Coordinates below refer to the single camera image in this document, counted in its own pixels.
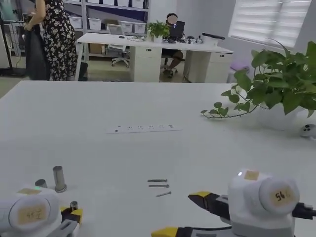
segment white flower pot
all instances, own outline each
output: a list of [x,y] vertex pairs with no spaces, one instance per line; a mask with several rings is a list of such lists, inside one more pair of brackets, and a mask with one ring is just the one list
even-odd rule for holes
[[277,104],[272,109],[258,108],[257,121],[264,127],[285,131],[291,128],[297,114],[304,109],[298,107],[289,114],[285,115],[283,110],[283,104]]
[[161,43],[162,42],[162,36],[154,37],[154,43]]

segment floral dress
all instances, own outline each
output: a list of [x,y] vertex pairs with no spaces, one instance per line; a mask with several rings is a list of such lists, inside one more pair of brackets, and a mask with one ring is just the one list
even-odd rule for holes
[[66,15],[63,0],[45,0],[45,54],[53,80],[74,77],[77,65],[75,31]]

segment window blinds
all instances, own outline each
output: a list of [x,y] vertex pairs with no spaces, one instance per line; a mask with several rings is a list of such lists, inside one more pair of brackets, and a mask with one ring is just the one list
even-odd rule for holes
[[294,47],[311,0],[237,0],[229,35]]

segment masking tape label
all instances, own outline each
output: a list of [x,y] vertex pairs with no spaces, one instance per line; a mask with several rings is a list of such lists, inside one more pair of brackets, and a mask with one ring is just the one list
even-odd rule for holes
[[33,195],[33,194],[39,194],[41,192],[41,190],[36,190],[36,189],[21,189],[20,191],[18,191],[18,194],[26,194],[26,195]]
[[18,224],[25,225],[46,219],[46,206],[44,204],[25,207],[18,210]]
[[244,179],[257,181],[258,177],[259,177],[259,172],[258,171],[247,170],[246,173],[245,173]]
[[270,200],[274,206],[279,207],[293,202],[295,200],[295,196],[293,190],[287,186],[283,189],[271,192]]

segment power strip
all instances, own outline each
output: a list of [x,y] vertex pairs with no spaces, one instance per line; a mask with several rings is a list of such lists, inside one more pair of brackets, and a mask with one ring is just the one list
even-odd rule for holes
[[148,126],[118,126],[107,130],[107,134],[117,133],[136,133],[136,132],[167,132],[167,131],[181,131],[182,129],[169,125],[148,125]]

